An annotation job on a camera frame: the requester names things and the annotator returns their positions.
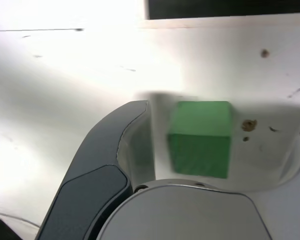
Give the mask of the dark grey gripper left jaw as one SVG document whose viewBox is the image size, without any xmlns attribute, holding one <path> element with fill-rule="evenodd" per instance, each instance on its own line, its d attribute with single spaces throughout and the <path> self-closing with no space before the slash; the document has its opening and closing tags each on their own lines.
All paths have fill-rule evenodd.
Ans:
<svg viewBox="0 0 300 240">
<path fill-rule="evenodd" d="M 78 148 L 37 239 L 96 239 L 135 188 L 155 180 L 152 143 L 147 100 L 128 102 L 100 120 Z"/>
</svg>

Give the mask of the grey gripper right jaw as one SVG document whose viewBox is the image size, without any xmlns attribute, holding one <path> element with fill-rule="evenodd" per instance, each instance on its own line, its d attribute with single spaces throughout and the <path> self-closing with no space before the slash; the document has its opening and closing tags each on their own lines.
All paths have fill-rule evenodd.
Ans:
<svg viewBox="0 0 300 240">
<path fill-rule="evenodd" d="M 272 190 L 162 184 L 125 200 L 99 240 L 300 240 L 300 172 Z"/>
</svg>

